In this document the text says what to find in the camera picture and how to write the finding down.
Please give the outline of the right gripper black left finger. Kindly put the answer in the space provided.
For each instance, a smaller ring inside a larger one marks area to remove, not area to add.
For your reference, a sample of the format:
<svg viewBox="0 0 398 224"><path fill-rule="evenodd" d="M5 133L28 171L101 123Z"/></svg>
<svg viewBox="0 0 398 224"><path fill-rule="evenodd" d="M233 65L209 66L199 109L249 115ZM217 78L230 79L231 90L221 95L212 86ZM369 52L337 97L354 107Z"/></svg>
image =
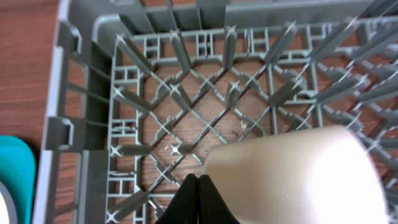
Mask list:
<svg viewBox="0 0 398 224"><path fill-rule="evenodd" d="M166 211L155 224L196 224L198 222L198 184L195 174L188 174Z"/></svg>

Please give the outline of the white cup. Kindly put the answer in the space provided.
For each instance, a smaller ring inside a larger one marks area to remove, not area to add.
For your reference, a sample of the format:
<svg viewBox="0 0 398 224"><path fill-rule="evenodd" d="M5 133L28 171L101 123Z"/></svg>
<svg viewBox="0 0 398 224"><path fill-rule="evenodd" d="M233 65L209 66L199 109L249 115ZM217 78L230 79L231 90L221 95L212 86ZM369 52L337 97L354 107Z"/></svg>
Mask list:
<svg viewBox="0 0 398 224"><path fill-rule="evenodd" d="M377 170L342 126L216 146L203 171L241 223L389 221Z"/></svg>

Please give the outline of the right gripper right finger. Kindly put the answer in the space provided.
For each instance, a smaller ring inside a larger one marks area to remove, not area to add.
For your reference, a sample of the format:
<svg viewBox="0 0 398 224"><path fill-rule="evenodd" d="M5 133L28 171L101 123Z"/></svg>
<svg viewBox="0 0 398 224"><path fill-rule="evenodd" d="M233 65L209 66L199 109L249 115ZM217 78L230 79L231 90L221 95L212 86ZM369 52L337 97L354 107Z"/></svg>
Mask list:
<svg viewBox="0 0 398 224"><path fill-rule="evenodd" d="M198 222L200 224L239 224L209 175L198 179Z"/></svg>

